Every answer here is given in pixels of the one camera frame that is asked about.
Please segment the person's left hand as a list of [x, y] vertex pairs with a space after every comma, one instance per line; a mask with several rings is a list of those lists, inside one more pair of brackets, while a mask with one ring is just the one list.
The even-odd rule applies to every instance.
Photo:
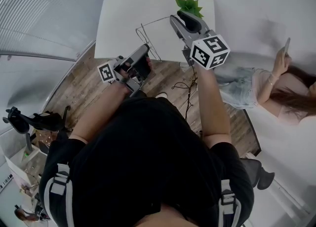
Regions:
[[[147, 61], [147, 64], [150, 68], [150, 72], [151, 70], [153, 69], [153, 65], [151, 63], [151, 60], [149, 57], [146, 57], [146, 61]], [[128, 78], [129, 77], [129, 73], [124, 71], [123, 69], [120, 69], [120, 72], [119, 72], [120, 75], [122, 75], [124, 78]]]

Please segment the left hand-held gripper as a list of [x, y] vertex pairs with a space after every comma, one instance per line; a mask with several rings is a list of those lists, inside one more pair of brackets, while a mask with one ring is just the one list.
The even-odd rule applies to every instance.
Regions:
[[[147, 44], [141, 45], [132, 54], [127, 57], [118, 56], [97, 67], [97, 71], [103, 82], [113, 83], [117, 81], [124, 84], [128, 89], [130, 96], [134, 96], [142, 88], [146, 78], [150, 74], [150, 68], [146, 57], [150, 47]], [[120, 69], [129, 73], [128, 78], [119, 74]]]

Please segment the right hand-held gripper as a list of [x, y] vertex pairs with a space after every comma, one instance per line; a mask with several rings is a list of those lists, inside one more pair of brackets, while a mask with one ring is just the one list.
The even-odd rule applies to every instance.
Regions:
[[224, 64], [231, 49], [223, 37], [185, 11], [180, 10], [177, 15], [170, 15], [169, 22], [178, 38], [186, 40], [182, 52], [188, 64], [197, 63], [206, 70]]

